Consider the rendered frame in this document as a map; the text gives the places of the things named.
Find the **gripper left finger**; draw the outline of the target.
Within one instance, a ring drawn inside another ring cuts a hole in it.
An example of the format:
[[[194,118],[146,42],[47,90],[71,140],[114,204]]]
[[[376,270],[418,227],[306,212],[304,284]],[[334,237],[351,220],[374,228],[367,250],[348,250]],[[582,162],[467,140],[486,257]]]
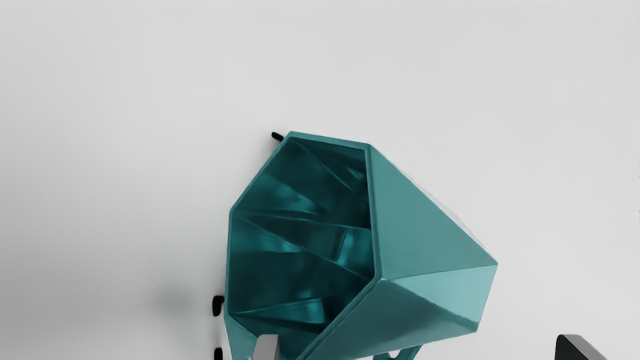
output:
[[[260,335],[256,340],[252,360],[281,360],[280,339],[278,334]]]

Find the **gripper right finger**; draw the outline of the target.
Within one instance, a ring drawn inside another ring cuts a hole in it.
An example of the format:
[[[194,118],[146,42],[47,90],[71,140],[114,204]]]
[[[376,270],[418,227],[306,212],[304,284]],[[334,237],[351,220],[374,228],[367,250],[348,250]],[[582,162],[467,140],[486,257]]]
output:
[[[560,334],[555,343],[555,360],[607,360],[607,358],[581,335]]]

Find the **teal faceted mug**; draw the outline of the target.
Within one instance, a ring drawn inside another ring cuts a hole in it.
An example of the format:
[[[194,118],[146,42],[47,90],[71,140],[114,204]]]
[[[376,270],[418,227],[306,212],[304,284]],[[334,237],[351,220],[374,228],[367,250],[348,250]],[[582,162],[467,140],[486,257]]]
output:
[[[478,330],[498,262],[374,146],[301,132],[230,210],[231,360],[358,360]]]

